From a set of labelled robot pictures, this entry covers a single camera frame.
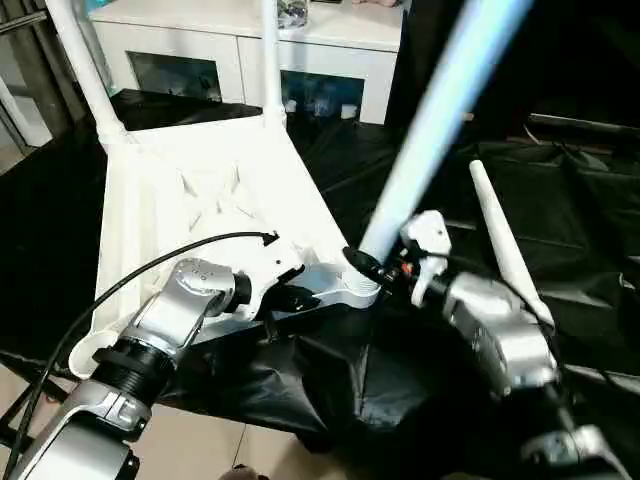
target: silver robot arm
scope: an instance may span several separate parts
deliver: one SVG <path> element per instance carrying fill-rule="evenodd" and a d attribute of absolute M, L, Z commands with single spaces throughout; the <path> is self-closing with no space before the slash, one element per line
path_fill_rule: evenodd
<path fill-rule="evenodd" d="M 451 242 L 444 218 L 427 211 L 400 232 L 399 266 L 383 268 L 345 249 L 362 274 L 405 293 L 418 308 L 438 308 L 474 352 L 499 410 L 512 426 L 527 478 L 631 479 L 600 429 L 574 416 L 556 358 L 537 319 L 505 284 L 447 272 Z"/>
<path fill-rule="evenodd" d="M 12 472 L 11 480 L 127 480 L 136 441 L 205 316 L 251 298 L 243 274 L 204 260 L 176 264 L 163 290 L 134 315 L 116 344 L 99 351 L 89 380 L 69 395 Z"/>

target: white pipe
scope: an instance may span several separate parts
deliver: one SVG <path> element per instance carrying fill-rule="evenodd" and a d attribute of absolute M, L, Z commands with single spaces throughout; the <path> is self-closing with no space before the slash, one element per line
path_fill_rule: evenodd
<path fill-rule="evenodd" d="M 480 160 L 474 160 L 469 164 L 473 185 L 478 194 L 482 215 L 487 224 L 493 251 L 500 267 L 500 274 L 526 298 L 541 320 L 553 325 L 553 319 L 549 308 L 538 296 L 527 264 L 524 263 L 516 239 L 511 232 L 507 217 L 502 211 L 502 206 L 493 190 L 491 181 L 487 176 L 484 165 Z"/>
<path fill-rule="evenodd" d="M 384 262 L 532 0 L 467 0 L 360 250 Z"/>
<path fill-rule="evenodd" d="M 96 130 L 101 143 L 117 143 L 122 141 L 125 129 L 111 106 L 109 96 L 73 13 L 71 1 L 73 0 L 47 0 L 46 3 L 67 57 L 82 87 L 84 97 L 96 120 Z"/>
<path fill-rule="evenodd" d="M 280 84 L 280 60 L 278 57 L 278 4 L 277 0 L 262 0 L 262 61 L 264 67 L 265 120 L 285 121 Z"/>

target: light blue tube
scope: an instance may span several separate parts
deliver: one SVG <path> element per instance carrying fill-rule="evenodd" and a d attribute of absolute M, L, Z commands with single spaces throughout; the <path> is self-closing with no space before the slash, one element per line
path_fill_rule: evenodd
<path fill-rule="evenodd" d="M 360 250 L 384 262 L 533 0 L 467 0 Z"/>

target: black plastic sheet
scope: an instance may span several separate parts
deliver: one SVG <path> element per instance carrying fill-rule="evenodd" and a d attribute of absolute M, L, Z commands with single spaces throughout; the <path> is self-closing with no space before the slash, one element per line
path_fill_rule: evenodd
<path fill-rule="evenodd" d="M 114 103 L 130 129 L 258 111 L 128 91 Z M 357 245 L 395 160 L 398 132 L 301 118 L 290 119 L 288 129 Z M 455 145 L 420 209 L 439 209 L 453 253 L 493 272 L 468 172 L 474 158 L 484 161 L 556 322 L 575 337 L 560 338 L 564 360 L 640 374 L 636 159 L 506 142 Z M 0 359 L 41 362 L 91 302 L 104 173 L 105 155 L 85 121 L 0 177 Z M 198 345 L 164 402 L 347 446 L 350 459 L 376 465 L 387 478 L 386 466 L 398 475 L 398 465 L 416 459 L 430 475 L 473 469 L 509 476 L 515 457 L 506 426 L 468 350 L 436 312 L 382 297 L 365 311 L 334 306 L 283 320 L 277 332 L 267 339 L 257 326 Z M 630 411 L 637 402 L 585 382 L 576 385 L 633 465 L 640 422 Z"/>

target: black cable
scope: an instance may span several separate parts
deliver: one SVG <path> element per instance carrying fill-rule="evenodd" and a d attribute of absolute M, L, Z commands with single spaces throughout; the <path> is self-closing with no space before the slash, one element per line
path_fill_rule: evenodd
<path fill-rule="evenodd" d="M 20 420 L 20 426 L 18 427 L 16 438 L 15 438 L 13 447 L 11 448 L 11 454 L 9 455 L 9 460 L 7 461 L 7 466 L 5 467 L 4 475 L 2 476 L 3 480 L 9 480 L 9 476 L 11 475 L 11 472 L 13 471 L 16 464 L 18 463 L 18 457 L 20 455 L 20 445 L 22 445 L 23 439 L 26 437 L 29 431 L 31 418 L 33 417 L 36 406 L 38 405 L 38 400 L 40 398 L 40 395 L 42 394 L 44 384 L 47 381 L 49 374 L 53 370 L 53 367 L 56 363 L 56 360 L 58 359 L 58 356 L 60 355 L 60 352 L 62 351 L 62 348 L 64 347 L 65 343 L 69 340 L 71 335 L 90 318 L 93 311 L 96 308 L 98 308 L 100 305 L 102 305 L 105 301 L 107 301 L 114 293 L 116 293 L 118 290 L 124 287 L 131 280 L 143 274 L 147 270 L 150 270 L 153 267 L 156 267 L 171 258 L 177 257 L 178 255 L 188 252 L 189 250 L 193 250 L 194 248 L 201 247 L 202 245 L 206 245 L 208 243 L 218 242 L 220 240 L 227 240 L 230 238 L 243 238 L 243 237 L 262 238 L 265 242 L 265 245 L 268 245 L 269 243 L 273 242 L 278 238 L 277 235 L 270 234 L 270 233 L 263 233 L 263 232 L 234 232 L 234 233 L 224 233 L 221 235 L 215 235 L 213 237 L 203 238 L 202 240 L 198 240 L 197 242 L 193 242 L 188 245 L 185 245 L 184 247 L 177 248 L 176 250 L 173 250 L 165 255 L 162 255 L 156 258 L 155 260 L 152 260 L 149 263 L 131 272 L 129 275 L 127 275 L 122 280 L 114 284 L 111 288 L 109 288 L 109 290 L 107 290 L 102 295 L 100 295 L 95 300 L 95 302 L 93 302 L 84 312 L 82 312 L 82 314 L 78 318 L 74 320 L 74 322 L 67 329 L 67 331 L 64 333 L 64 335 L 56 345 L 56 348 L 54 349 L 53 353 L 47 360 L 44 370 L 42 370 L 40 377 L 35 383 L 35 386 L 31 393 L 31 397 L 29 399 L 29 403 L 27 404 L 24 414 L 22 415 L 22 419 Z"/>

